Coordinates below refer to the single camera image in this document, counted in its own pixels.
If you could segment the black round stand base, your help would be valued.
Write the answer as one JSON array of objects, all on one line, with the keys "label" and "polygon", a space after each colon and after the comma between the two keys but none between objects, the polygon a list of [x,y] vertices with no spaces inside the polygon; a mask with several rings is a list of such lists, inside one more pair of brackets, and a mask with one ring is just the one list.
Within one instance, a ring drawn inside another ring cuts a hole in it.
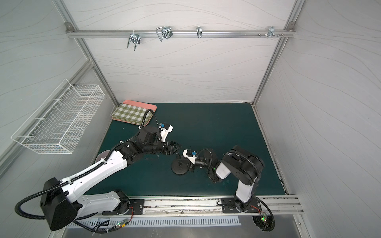
[{"label": "black round stand base", "polygon": [[189,171],[187,162],[174,160],[171,163],[171,170],[176,175],[184,175]]}]

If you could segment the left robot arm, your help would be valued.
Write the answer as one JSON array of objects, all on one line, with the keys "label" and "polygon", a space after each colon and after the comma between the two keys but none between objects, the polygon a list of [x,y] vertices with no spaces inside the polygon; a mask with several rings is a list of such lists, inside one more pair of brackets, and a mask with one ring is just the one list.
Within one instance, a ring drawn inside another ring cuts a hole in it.
[{"label": "left robot arm", "polygon": [[130,201],[121,190],[86,195],[86,192],[109,176],[139,161],[146,154],[172,155],[180,145],[167,140],[170,124],[141,126],[137,134],[120,141],[105,158],[62,180],[52,178],[44,189],[19,201],[14,210],[21,217],[46,220],[52,231],[60,230],[80,218],[111,211],[125,214]]}]

